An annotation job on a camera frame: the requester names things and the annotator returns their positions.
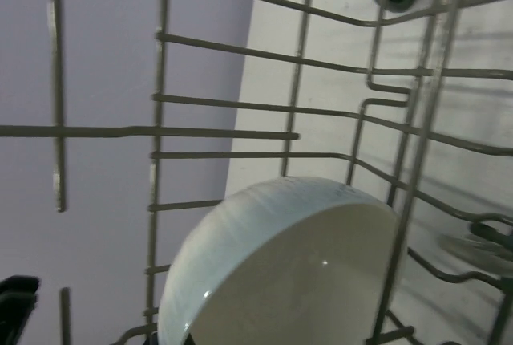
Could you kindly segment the white ribbed ceramic bowl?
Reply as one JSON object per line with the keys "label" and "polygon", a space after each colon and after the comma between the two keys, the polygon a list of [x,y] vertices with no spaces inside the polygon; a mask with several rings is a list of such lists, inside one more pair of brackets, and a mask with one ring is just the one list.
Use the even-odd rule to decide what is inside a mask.
{"label": "white ribbed ceramic bowl", "polygon": [[161,344],[362,344],[398,226],[378,199],[320,177],[279,177],[212,209],[160,299]]}

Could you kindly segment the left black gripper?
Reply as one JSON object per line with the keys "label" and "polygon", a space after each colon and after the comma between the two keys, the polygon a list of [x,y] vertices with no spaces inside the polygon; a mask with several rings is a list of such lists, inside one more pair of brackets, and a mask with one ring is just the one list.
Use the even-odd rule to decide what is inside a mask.
{"label": "left black gripper", "polygon": [[17,344],[38,301],[40,279],[13,275],[1,280],[1,345]]}

